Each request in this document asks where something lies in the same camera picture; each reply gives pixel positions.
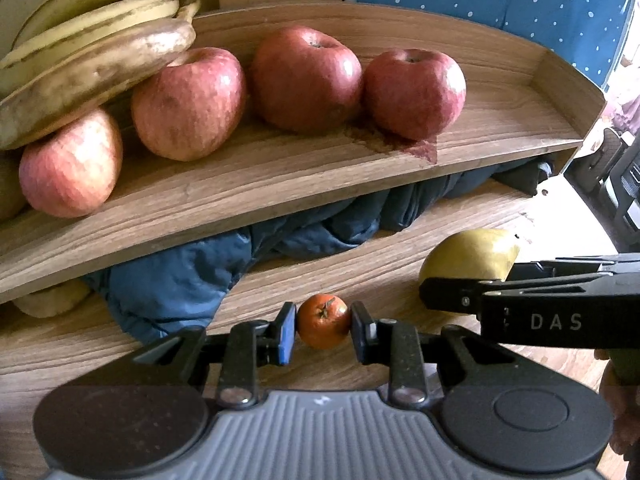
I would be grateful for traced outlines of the person's right hand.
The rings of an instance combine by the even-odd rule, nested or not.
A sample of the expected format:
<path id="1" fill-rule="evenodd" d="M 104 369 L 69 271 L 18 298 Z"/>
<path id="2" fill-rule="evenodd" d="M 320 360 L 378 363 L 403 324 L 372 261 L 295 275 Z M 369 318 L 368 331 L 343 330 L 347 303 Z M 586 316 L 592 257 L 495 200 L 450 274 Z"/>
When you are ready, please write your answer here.
<path id="1" fill-rule="evenodd" d="M 639 440 L 639 386 L 620 381 L 608 350 L 597 349 L 593 354 L 597 360 L 608 362 L 600 380 L 599 393 L 608 402 L 614 417 L 610 447 L 614 453 L 624 455 Z"/>

